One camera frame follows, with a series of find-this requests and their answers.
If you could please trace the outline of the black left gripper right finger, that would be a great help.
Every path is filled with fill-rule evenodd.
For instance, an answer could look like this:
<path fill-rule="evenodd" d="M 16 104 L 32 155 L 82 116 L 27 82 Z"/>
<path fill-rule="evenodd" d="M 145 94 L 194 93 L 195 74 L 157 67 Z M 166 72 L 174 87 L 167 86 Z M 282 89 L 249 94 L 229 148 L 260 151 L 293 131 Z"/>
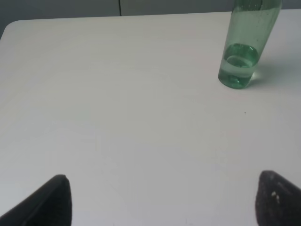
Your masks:
<path fill-rule="evenodd" d="M 272 170 L 259 176 L 255 214 L 260 226 L 299 226 L 301 189 Z"/>

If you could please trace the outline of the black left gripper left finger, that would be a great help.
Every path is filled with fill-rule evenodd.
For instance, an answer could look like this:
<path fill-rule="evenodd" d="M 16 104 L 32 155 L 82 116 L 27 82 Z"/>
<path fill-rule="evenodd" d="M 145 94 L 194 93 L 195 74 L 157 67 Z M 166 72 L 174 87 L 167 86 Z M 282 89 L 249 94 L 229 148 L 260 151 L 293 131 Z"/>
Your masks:
<path fill-rule="evenodd" d="M 70 226 L 71 186 L 65 175 L 52 177 L 0 217 L 2 226 Z"/>

